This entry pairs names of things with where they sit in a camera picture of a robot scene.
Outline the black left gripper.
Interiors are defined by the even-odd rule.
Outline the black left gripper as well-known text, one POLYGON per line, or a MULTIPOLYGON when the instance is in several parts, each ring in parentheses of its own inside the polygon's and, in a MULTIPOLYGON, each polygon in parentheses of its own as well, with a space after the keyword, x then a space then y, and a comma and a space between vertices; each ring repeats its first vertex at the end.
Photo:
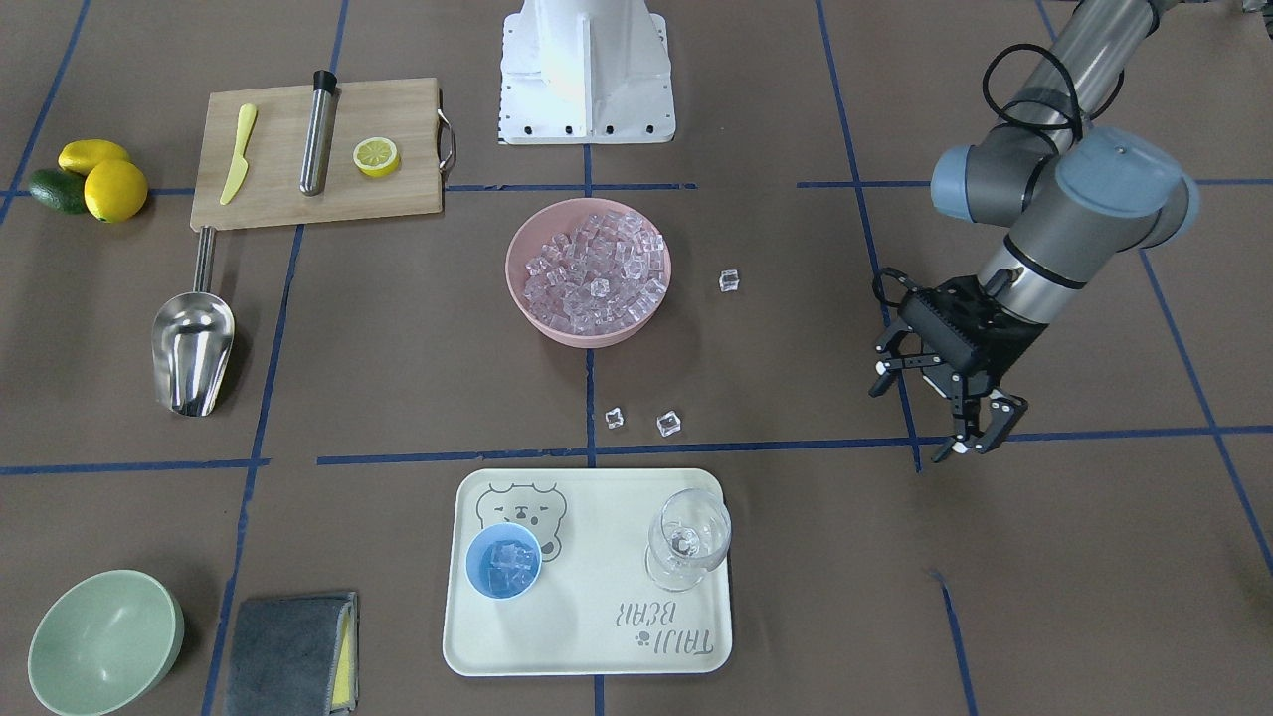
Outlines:
POLYGON ((932 462, 951 454, 1001 448, 1030 409, 1023 396, 1004 392, 1001 381, 1046 324, 1015 316, 976 276, 955 276, 936 288, 919 285, 911 276, 895 280, 904 288, 895 302, 897 324, 875 341, 877 378, 868 395, 882 396, 903 371, 920 369, 947 400, 952 417, 952 431, 932 454, 932 462), (919 338, 922 353, 901 350, 910 336, 919 338))

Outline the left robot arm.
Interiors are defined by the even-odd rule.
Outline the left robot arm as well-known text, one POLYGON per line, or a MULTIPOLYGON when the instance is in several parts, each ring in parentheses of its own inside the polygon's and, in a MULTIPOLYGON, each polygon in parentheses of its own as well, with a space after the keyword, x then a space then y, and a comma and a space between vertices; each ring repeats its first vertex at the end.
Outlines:
POLYGON ((978 144, 946 150, 934 166, 934 209, 1004 229, 973 275, 927 288, 896 268, 875 273, 901 296, 878 336, 881 396, 909 369, 947 400, 952 431, 933 454, 987 454, 1004 443, 1027 399, 1004 392, 1004 373, 1116 254, 1155 248, 1185 233, 1200 192, 1172 155, 1097 118, 1122 90, 1127 64, 1158 31, 1169 1, 1082 1, 1051 47, 1009 46, 1040 61, 978 144))

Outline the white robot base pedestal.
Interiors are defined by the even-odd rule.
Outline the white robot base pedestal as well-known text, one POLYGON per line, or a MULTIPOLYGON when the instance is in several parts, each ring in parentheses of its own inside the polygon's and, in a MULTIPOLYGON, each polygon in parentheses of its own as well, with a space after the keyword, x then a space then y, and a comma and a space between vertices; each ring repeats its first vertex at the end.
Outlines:
POLYGON ((644 1, 524 1, 505 15, 502 41, 502 144, 676 136, 667 23, 644 1))

